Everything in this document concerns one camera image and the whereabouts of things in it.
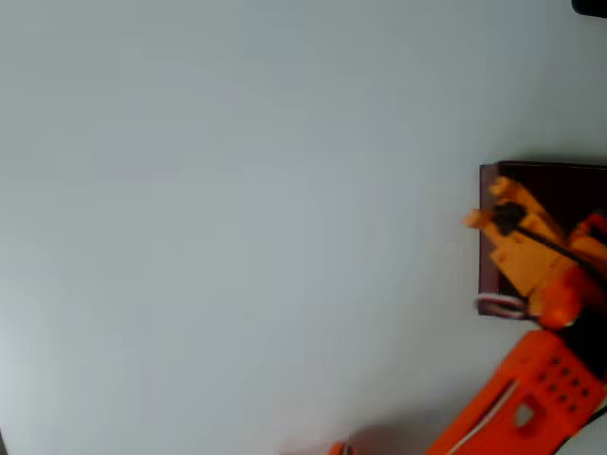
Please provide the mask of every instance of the orange plastic part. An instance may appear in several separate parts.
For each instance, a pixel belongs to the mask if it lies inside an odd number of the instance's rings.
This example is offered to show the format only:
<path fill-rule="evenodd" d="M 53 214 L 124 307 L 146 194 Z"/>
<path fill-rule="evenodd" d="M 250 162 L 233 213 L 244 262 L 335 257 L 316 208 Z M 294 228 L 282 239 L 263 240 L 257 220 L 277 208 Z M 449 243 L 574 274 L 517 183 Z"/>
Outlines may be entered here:
<path fill-rule="evenodd" d="M 573 266 L 545 287 L 540 325 L 560 329 L 576 320 L 584 305 L 598 308 L 604 300 L 605 293 L 597 282 Z"/>
<path fill-rule="evenodd" d="M 426 454 L 551 455 L 604 397 L 559 337 L 529 332 Z M 531 416 L 518 422 L 522 410 Z"/>
<path fill-rule="evenodd" d="M 329 450 L 328 455 L 356 455 L 356 452 L 346 443 L 335 443 Z"/>
<path fill-rule="evenodd" d="M 593 230 L 607 235 L 607 217 L 593 213 L 565 238 L 561 228 L 520 184 L 499 177 L 489 189 L 497 204 L 514 202 L 526 209 L 520 226 L 551 242 L 566 247 L 607 277 L 607 245 L 592 236 Z M 519 293 L 528 298 L 528 311 L 543 327 L 560 329 L 576 320 L 583 306 L 590 304 L 607 315 L 604 296 L 598 286 L 574 261 L 520 232 L 502 235 L 492 222 L 493 213 L 473 210 L 466 224 L 479 228 L 495 244 L 491 260 Z"/>

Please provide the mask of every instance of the white wall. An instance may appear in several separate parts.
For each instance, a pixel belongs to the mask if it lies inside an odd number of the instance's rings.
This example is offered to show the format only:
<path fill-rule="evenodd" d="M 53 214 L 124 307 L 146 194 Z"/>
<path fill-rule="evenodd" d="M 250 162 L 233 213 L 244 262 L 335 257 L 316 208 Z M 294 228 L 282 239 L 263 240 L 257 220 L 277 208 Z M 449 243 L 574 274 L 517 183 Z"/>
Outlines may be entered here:
<path fill-rule="evenodd" d="M 478 165 L 607 146 L 566 0 L 9 0 L 0 59 L 11 455 L 433 437 L 525 330 L 470 307 Z"/>

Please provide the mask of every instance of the black cable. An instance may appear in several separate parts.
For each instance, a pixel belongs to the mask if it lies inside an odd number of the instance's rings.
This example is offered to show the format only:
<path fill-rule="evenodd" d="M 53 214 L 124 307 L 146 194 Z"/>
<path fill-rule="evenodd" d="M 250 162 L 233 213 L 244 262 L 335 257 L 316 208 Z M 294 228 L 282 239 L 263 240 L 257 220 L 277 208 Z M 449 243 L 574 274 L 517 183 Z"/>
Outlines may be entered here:
<path fill-rule="evenodd" d="M 585 259 L 582 259 L 580 256 L 578 256 L 577 254 L 568 250 L 564 246 L 555 244 L 554 242 L 549 241 L 542 235 L 537 234 L 537 233 L 533 232 L 532 230 L 527 229 L 526 227 L 517 225 L 514 227 L 514 230 L 523 234 L 525 237 L 528 237 L 529 239 L 533 240 L 534 242 L 537 242 L 538 244 L 542 244 L 542 245 L 556 251 L 557 253 L 561 254 L 565 258 L 572 260 L 574 263 L 577 263 L 579 265 L 579 268 L 581 268 L 584 272 L 588 273 L 588 275 L 590 275 L 592 278 L 597 280 L 597 282 L 604 289 L 607 290 L 607 280 L 605 279 L 605 277 L 603 277 L 602 273 L 600 273 L 591 263 L 589 263 Z"/>

